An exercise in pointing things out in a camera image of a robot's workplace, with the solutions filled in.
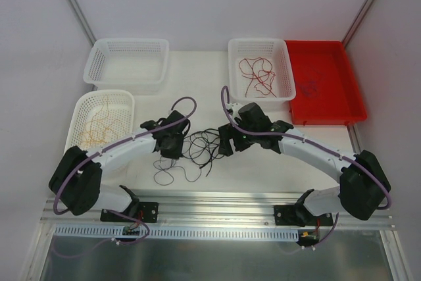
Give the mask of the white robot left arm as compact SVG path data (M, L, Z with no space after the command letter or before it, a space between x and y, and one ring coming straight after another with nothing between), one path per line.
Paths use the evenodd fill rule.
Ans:
M92 209L131 221L141 212L141 203L124 185L110 186L105 179L115 170L143 155L159 152L167 159L182 156L184 131L189 119L173 110L168 117L141 124L134 133L102 147L83 150L68 148L54 171L48 187L55 194L53 211L61 215L58 202L75 216Z

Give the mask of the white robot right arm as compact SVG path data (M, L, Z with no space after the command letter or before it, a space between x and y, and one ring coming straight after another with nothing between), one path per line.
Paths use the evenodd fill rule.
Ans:
M256 103L222 104L229 123L219 127L219 153L230 156L254 144L284 154L327 174L336 186L324 190L309 189L292 205L278 207L278 220L304 227L330 213L348 212L359 220L368 220L374 211L391 205L391 185L375 154L341 151L312 140L292 124L272 122Z

